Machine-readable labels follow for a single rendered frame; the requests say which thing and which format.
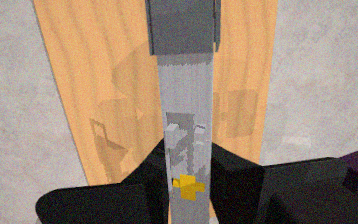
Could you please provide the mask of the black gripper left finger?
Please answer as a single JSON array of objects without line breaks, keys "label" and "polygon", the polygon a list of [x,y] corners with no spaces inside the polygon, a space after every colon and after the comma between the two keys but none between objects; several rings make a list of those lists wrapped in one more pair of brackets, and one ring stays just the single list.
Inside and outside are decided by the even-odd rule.
[{"label": "black gripper left finger", "polygon": [[122,182],[58,188],[35,206],[42,224],[168,224],[164,138]]}]

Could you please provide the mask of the light brown wooden board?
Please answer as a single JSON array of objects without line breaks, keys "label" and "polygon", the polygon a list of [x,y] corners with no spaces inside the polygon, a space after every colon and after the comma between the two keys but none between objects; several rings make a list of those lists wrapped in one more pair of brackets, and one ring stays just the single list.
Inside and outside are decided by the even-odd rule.
[{"label": "light brown wooden board", "polygon": [[[122,182],[164,138],[145,0],[33,0],[87,181]],[[212,142],[259,164],[278,0],[221,0]]]}]

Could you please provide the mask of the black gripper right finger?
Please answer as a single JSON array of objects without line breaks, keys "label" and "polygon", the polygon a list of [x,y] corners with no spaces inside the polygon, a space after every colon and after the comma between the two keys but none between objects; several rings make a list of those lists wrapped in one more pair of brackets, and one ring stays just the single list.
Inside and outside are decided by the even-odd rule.
[{"label": "black gripper right finger", "polygon": [[272,194],[338,181],[348,165],[323,157],[262,166],[212,142],[210,202],[219,224],[264,224]]}]

